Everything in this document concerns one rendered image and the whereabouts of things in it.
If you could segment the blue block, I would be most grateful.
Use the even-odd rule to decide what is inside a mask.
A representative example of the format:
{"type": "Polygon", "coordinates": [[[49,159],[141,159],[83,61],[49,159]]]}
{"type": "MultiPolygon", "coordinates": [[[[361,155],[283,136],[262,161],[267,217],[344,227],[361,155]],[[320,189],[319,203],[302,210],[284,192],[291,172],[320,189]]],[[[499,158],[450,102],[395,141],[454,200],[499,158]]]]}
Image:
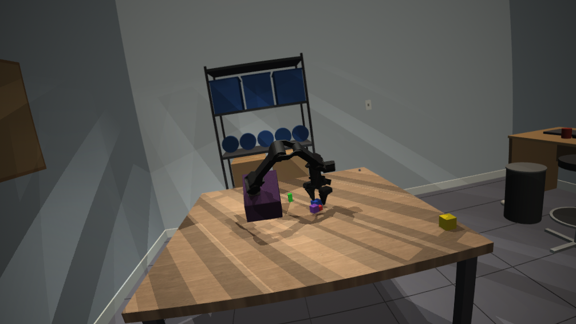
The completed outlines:
{"type": "Polygon", "coordinates": [[[312,201],[312,200],[311,200],[311,205],[313,205],[313,204],[323,206],[323,205],[322,205],[322,202],[321,202],[321,199],[317,199],[317,198],[315,199],[315,201],[312,201]]]}

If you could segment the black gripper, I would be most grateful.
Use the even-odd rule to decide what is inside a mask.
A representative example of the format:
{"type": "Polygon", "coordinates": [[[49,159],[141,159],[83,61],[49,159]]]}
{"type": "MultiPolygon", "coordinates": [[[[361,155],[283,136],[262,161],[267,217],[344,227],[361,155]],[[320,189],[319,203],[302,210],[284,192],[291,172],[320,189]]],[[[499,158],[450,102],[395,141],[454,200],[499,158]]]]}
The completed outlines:
{"type": "Polygon", "coordinates": [[[321,175],[310,176],[309,179],[311,179],[311,181],[305,182],[303,184],[303,188],[305,188],[306,192],[309,194],[312,201],[315,201],[315,189],[318,189],[321,202],[324,206],[326,204],[326,199],[328,195],[333,192],[333,189],[332,187],[329,186],[322,187],[323,186],[322,178],[323,176],[321,175]]]}

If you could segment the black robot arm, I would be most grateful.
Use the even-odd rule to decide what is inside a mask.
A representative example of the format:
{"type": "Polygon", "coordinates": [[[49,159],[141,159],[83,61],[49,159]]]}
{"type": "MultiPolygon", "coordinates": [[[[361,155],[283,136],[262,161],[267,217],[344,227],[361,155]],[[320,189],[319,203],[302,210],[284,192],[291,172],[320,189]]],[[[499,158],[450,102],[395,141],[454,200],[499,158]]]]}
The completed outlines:
{"type": "Polygon", "coordinates": [[[260,195],[260,187],[265,183],[264,176],[276,161],[289,160],[293,156],[299,156],[305,161],[308,161],[305,167],[309,168],[311,176],[321,175],[321,172],[328,173],[336,171],[335,161],[323,161],[321,155],[311,153],[299,142],[276,140],[271,143],[268,155],[256,171],[251,171],[246,177],[244,177],[248,197],[260,195]],[[293,152],[287,155],[284,145],[292,148],[293,152]]]}

